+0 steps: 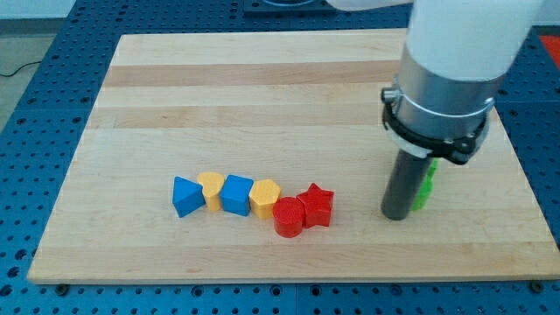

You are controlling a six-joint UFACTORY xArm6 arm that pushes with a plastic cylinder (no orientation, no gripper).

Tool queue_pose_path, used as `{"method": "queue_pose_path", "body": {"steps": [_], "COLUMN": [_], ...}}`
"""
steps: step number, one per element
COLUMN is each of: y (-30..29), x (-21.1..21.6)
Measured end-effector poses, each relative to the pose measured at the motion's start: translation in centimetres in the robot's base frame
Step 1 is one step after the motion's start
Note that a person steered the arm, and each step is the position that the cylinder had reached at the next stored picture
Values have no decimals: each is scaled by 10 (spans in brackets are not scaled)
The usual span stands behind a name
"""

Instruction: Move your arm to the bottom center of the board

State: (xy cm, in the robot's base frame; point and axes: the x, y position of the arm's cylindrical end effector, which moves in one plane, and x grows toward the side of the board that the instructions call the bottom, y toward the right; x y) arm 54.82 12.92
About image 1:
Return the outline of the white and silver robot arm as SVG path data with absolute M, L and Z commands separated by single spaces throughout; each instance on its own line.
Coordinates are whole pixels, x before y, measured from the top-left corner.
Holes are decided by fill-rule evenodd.
M 400 68 L 381 91 L 383 124 L 416 158 L 463 165 L 543 0 L 413 0 Z

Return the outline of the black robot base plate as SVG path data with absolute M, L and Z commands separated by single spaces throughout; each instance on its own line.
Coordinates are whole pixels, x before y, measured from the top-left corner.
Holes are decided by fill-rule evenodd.
M 265 14 L 333 13 L 326 0 L 241 0 L 246 16 Z

